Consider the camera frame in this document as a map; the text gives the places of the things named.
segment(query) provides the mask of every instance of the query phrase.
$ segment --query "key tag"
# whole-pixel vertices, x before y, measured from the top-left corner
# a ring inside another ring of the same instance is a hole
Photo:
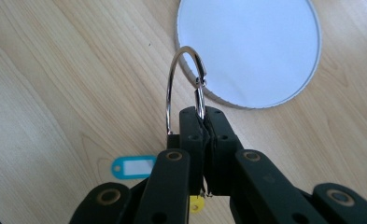
[[[147,178],[156,162],[154,156],[119,157],[111,165],[111,173],[118,179]]]
[[[168,86],[166,89],[166,132],[168,135],[173,134],[171,130],[171,94],[172,94],[172,84],[174,82],[174,74],[176,70],[177,60],[183,53],[188,53],[192,59],[194,60],[195,66],[197,67],[197,71],[199,76],[196,78],[197,89],[195,90],[195,110],[197,111],[197,115],[201,120],[204,120],[205,117],[205,100],[204,100],[204,92],[203,87],[206,85],[205,76],[206,71],[197,51],[189,46],[185,46],[180,48],[174,56],[174,59],[171,63],[171,68],[169,70],[169,79]]]
[[[190,196],[190,212],[199,213],[205,207],[205,200],[202,196]]]

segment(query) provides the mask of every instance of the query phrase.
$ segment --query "metal key ring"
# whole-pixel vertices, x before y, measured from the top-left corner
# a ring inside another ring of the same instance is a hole
[[[196,79],[197,90],[195,91],[195,100],[196,106],[195,109],[197,111],[198,116],[201,119],[204,119],[205,116],[205,103],[204,103],[204,94],[203,87],[206,85],[205,83],[205,67],[203,61],[201,60],[198,53],[191,47],[185,46],[180,48],[174,56],[174,59],[171,63],[171,68],[169,70],[169,79],[168,79],[168,87],[166,89],[166,132],[167,134],[172,134],[171,130],[171,94],[172,94],[172,84],[174,81],[174,74],[177,65],[177,60],[183,53],[188,53],[192,59],[194,60],[195,66],[197,67],[198,77]]]

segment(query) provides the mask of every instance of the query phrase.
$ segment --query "wooden table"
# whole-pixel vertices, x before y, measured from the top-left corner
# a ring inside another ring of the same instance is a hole
[[[179,1],[0,0],[0,220],[67,223],[120,156],[165,149],[167,73]],[[367,0],[314,0],[323,30],[313,80],[293,100],[225,112],[245,148],[298,188],[367,199]],[[194,105],[177,71],[173,120]],[[191,223],[232,223],[227,198]]]

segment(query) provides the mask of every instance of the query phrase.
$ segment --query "yellow key tag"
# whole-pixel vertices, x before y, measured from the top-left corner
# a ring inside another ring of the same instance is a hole
[[[190,196],[190,212],[199,213],[205,206],[205,200],[201,196]]]

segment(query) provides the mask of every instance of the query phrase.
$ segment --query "blue key tag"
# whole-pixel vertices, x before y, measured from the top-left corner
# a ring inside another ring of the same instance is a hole
[[[155,162],[155,156],[119,157],[113,161],[111,173],[118,179],[147,178]]]

